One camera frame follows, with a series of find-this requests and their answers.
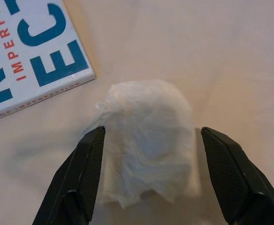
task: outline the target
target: white book cover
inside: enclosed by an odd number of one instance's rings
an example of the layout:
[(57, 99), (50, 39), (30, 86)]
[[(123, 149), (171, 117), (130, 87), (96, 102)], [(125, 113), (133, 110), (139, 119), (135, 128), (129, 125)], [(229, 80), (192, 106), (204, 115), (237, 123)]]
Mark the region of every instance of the white book cover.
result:
[(0, 0), (0, 118), (94, 78), (61, 0)]

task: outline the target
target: crumpled white tissue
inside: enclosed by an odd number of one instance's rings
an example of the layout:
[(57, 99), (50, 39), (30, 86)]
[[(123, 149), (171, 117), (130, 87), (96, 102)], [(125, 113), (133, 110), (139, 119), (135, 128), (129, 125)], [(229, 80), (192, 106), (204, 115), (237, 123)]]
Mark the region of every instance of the crumpled white tissue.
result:
[(113, 85), (86, 132), (106, 127), (97, 203), (125, 208), (154, 190), (169, 202), (186, 193), (194, 160), (191, 109), (161, 80)]

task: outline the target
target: white table surface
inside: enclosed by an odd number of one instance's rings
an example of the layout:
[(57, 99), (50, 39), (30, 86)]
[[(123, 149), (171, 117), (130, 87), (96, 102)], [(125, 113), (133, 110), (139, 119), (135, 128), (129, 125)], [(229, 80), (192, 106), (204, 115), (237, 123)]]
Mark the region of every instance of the white table surface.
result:
[[(274, 0), (65, 0), (97, 80), (0, 119), (0, 225), (31, 224), (51, 178), (111, 84), (175, 84), (209, 126), (241, 144), (274, 186)], [(92, 225), (224, 225), (199, 144), (203, 195), (157, 195)]]

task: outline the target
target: white tablecloth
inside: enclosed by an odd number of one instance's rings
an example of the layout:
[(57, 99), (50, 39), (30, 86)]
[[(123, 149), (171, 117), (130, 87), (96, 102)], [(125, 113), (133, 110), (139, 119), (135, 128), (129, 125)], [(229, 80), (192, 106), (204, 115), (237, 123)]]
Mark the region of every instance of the white tablecloth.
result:
[[(65, 0), (97, 80), (0, 119), (0, 225), (31, 224), (51, 178), (113, 83), (159, 78), (241, 144), (274, 186), (274, 0)], [(222, 225), (198, 145), (203, 194), (96, 206), (92, 225)]]

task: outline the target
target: book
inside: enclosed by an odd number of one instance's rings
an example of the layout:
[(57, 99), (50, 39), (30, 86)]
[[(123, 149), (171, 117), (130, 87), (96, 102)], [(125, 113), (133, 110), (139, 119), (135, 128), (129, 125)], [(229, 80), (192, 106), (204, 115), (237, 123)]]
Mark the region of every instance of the book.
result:
[(61, 0), (0, 0), (0, 118), (93, 79)]

